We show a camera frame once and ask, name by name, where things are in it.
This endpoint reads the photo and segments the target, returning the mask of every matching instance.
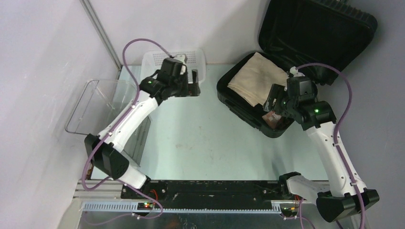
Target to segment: light blue table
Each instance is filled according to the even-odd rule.
[[[199,97],[170,98],[151,113],[140,171],[152,179],[276,180],[297,171],[326,180],[315,146],[297,123],[266,137],[217,98],[216,83],[233,65],[207,65]],[[139,75],[140,66],[132,66]],[[123,70],[120,79],[130,80]],[[106,175],[95,169],[93,179]]]

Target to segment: suitcase lid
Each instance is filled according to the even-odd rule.
[[[283,70],[320,62],[342,71],[371,42],[377,20],[337,0],[271,0],[258,42]],[[312,66],[300,70],[331,85],[337,74]]]

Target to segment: black suitcase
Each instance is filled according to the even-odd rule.
[[[320,62],[342,71],[371,42],[377,29],[372,15],[336,0],[271,0],[263,20],[258,42],[261,54],[281,69]],[[284,118],[272,129],[263,120],[262,105],[252,107],[229,82],[254,55],[243,58],[217,83],[219,100],[242,120],[271,138],[280,137],[294,122]],[[331,85],[337,74],[313,66],[302,71],[315,83]]]

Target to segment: folded towel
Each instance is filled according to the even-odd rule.
[[[271,85],[286,85],[287,78],[285,71],[256,52],[229,82],[228,88],[238,93],[251,106],[263,105]]]

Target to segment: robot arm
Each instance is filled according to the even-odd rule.
[[[376,203],[379,196],[376,190],[367,189],[357,174],[339,133],[337,133],[338,143],[334,143],[336,117],[327,102],[315,101],[316,96],[316,85],[308,77],[303,75],[290,77],[287,79],[287,87],[272,85],[265,110],[273,110],[301,124],[302,129],[315,143],[329,180],[329,185],[319,185],[297,172],[285,174],[279,178],[283,192],[299,195],[316,204],[322,217],[327,222],[332,222],[360,212],[359,200],[345,162],[354,174],[365,208]],[[342,160],[337,145],[345,161]]]
[[[94,166],[113,179],[119,179],[135,188],[141,188],[150,180],[137,170],[137,165],[126,154],[124,147],[142,121],[164,100],[173,96],[200,95],[197,71],[192,71],[192,82],[189,83],[185,63],[184,54],[163,60],[161,69],[155,73],[157,74],[156,79],[150,76],[140,83],[141,91],[137,103],[134,104],[132,100],[97,136],[89,134],[85,138],[86,151],[90,155],[101,139],[108,136],[94,154],[92,159]],[[110,131],[117,122],[119,122],[118,126]]]

